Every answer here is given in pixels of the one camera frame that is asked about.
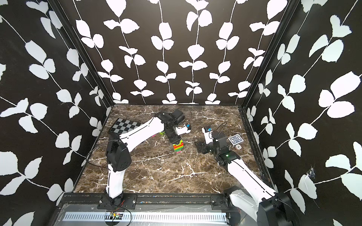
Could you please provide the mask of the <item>lime long lego brick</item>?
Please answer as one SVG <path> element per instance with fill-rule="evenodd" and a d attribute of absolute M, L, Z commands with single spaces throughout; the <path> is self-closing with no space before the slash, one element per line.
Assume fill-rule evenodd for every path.
<path fill-rule="evenodd" d="M 173 144 L 174 149 L 177 149 L 177 148 L 182 147 L 182 146 L 183 146 L 183 141 L 182 140 L 179 142 L 179 144 Z"/>

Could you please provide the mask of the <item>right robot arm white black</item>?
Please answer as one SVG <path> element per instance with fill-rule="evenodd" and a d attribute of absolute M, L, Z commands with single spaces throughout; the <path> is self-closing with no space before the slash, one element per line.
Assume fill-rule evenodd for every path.
<path fill-rule="evenodd" d="M 211 153 L 219 166 L 236 178 L 247 194 L 234 190 L 229 196 L 231 204 L 249 215 L 259 226 L 298 226 L 298 217 L 290 199 L 266 185 L 230 150 L 223 132 L 202 128 L 204 142 L 196 144 L 199 153 Z"/>

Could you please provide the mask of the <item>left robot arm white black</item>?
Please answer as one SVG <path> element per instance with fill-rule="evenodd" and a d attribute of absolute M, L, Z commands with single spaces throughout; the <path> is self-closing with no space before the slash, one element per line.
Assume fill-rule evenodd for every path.
<path fill-rule="evenodd" d="M 117 138 L 107 149 L 108 180 L 105 192 L 111 200 L 123 195 L 123 178 L 132 159 L 130 152 L 138 145 L 157 133 L 164 133 L 176 153 L 184 148 L 181 135 L 191 132 L 191 125 L 178 125 L 185 119 L 182 111 L 176 109 L 172 113 L 158 112 L 150 120 L 130 132 Z"/>

